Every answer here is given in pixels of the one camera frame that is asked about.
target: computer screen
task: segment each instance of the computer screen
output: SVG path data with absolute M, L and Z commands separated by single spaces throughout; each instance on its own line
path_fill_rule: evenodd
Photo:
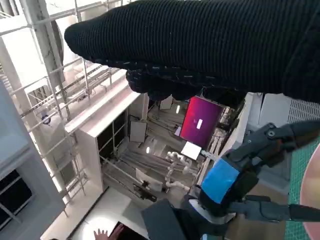
M 192 97 L 184 116 L 180 137 L 206 149 L 222 111 L 223 107 L 218 104 L 198 96 Z

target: robotic hand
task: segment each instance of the robotic hand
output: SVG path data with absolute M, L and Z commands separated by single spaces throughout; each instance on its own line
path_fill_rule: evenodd
M 285 159 L 286 153 L 309 144 L 319 133 L 317 120 L 279 128 L 272 123 L 262 127 L 239 148 L 226 152 L 214 163 L 201 186 L 192 186 L 184 197 L 181 209 L 161 200 L 144 210 L 142 216 L 150 238 L 195 240 L 203 234 L 224 236 L 235 213 L 272 223 L 320 222 L 320 209 L 280 205 L 267 196 L 246 195 L 258 183 L 262 166 L 274 167 Z M 156 218 L 156 224 L 150 218 Z

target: gray floor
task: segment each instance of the gray floor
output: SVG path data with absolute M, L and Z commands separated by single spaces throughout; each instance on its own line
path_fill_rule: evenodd
M 252 195 L 269 196 L 277 203 L 286 204 L 288 197 L 258 184 L 251 192 Z M 144 222 L 140 215 L 140 208 L 123 194 L 110 189 L 92 209 L 85 221 L 72 237 L 72 240 L 94 240 L 93 230 L 97 228 L 112 231 L 118 221 L 129 226 L 136 232 L 144 228 Z M 238 216 L 230 224 L 226 235 L 228 240 L 283 240 L 285 234 L 285 223 L 263 223 L 250 221 Z
M 279 204 L 286 204 L 288 196 L 278 193 L 277 191 L 258 184 L 251 192 L 251 195 L 269 196 L 272 201 Z M 285 222 L 264 223 L 251 221 L 238 216 L 230 224 L 226 237 L 229 240 L 283 240 L 285 236 Z

